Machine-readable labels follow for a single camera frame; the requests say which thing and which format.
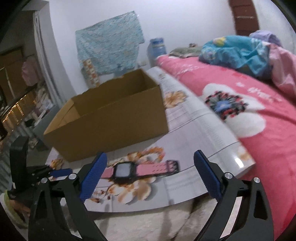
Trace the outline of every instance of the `watch screen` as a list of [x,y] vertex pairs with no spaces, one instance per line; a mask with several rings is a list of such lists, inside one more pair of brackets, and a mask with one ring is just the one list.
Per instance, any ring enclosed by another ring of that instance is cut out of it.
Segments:
[[130,163],[120,163],[116,167],[115,177],[129,177],[131,174]]

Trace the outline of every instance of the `purple cloth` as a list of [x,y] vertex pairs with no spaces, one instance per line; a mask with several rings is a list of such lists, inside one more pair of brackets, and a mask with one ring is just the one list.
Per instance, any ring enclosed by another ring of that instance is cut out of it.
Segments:
[[251,33],[249,37],[276,44],[279,47],[283,47],[279,38],[268,30],[257,30],[256,32]]

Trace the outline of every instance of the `pink bedsheet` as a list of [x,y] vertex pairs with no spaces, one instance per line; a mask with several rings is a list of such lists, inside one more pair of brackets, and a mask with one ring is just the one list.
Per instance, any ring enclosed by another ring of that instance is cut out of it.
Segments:
[[276,239],[296,214],[295,107],[268,85],[197,57],[161,56],[157,63],[215,109],[255,159],[243,178],[261,179]]

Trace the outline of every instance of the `gray cloth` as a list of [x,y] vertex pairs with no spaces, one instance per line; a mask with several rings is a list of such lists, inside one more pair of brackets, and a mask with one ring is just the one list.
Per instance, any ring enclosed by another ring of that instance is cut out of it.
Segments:
[[201,54],[202,46],[199,47],[179,47],[170,52],[170,56],[179,58],[198,57]]

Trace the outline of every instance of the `smartwatch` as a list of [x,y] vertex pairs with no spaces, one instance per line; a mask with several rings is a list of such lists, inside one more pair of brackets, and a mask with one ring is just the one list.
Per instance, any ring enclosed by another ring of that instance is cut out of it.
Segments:
[[169,160],[154,164],[140,164],[134,162],[120,162],[114,167],[107,167],[101,178],[110,179],[116,184],[131,184],[136,180],[148,176],[173,175],[179,172],[178,161]]

